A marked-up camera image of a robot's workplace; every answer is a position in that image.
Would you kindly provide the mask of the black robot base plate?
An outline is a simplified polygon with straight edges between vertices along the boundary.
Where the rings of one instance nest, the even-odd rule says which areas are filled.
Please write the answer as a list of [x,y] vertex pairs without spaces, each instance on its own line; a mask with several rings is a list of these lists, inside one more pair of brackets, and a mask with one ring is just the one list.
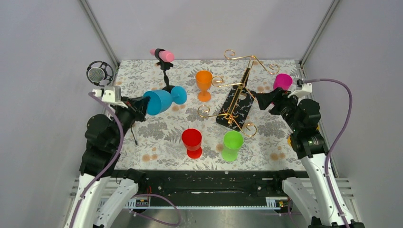
[[305,171],[153,171],[139,193],[153,193],[177,207],[258,207],[267,197],[285,198],[281,178],[307,178]]

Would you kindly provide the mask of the red plastic wine glass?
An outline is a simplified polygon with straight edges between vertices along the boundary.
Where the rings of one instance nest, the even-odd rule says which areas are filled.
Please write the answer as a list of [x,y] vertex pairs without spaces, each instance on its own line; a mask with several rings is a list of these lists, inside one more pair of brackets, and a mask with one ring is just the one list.
[[187,129],[182,133],[182,142],[186,148],[188,157],[198,159],[202,155],[202,134],[197,129]]

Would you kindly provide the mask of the orange plastic wine glass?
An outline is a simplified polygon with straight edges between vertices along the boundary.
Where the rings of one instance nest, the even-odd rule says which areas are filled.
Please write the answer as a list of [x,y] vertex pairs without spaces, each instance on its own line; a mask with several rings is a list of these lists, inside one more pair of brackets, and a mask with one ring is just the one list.
[[196,79],[196,85],[200,89],[200,92],[198,93],[198,99],[201,102],[207,102],[211,99],[211,94],[208,92],[208,90],[211,87],[211,81],[212,81],[212,73],[209,71],[199,71],[195,75]]

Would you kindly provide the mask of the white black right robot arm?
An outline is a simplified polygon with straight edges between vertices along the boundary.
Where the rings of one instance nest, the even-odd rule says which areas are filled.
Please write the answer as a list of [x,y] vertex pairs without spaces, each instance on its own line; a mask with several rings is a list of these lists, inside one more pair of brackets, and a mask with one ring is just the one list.
[[290,91],[280,87],[269,93],[258,93],[260,110],[279,115],[292,130],[290,143],[304,166],[312,184],[314,196],[302,185],[292,170],[281,171],[272,183],[273,191],[288,195],[310,228],[363,228],[355,221],[346,206],[329,164],[329,149],[318,130],[321,119],[320,105],[312,99],[300,100]]

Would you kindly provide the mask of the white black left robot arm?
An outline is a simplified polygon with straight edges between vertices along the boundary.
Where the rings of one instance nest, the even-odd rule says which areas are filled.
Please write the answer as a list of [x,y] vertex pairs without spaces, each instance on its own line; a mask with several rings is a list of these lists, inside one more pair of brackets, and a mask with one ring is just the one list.
[[146,174],[129,169],[106,203],[99,206],[120,157],[124,136],[135,122],[146,120],[150,98],[123,97],[122,100],[128,107],[109,107],[93,93],[90,97],[101,103],[111,116],[97,114],[86,124],[86,150],[79,168],[77,194],[65,224],[67,228],[108,228],[132,196],[142,195],[147,191]]

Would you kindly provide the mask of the blue plastic wine glass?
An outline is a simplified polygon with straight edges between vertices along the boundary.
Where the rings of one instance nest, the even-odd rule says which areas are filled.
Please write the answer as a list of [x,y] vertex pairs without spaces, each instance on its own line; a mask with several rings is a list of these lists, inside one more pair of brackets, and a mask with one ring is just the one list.
[[181,86],[174,86],[170,92],[165,90],[147,91],[143,97],[149,98],[147,114],[157,115],[170,108],[172,103],[184,104],[187,101],[187,92]]

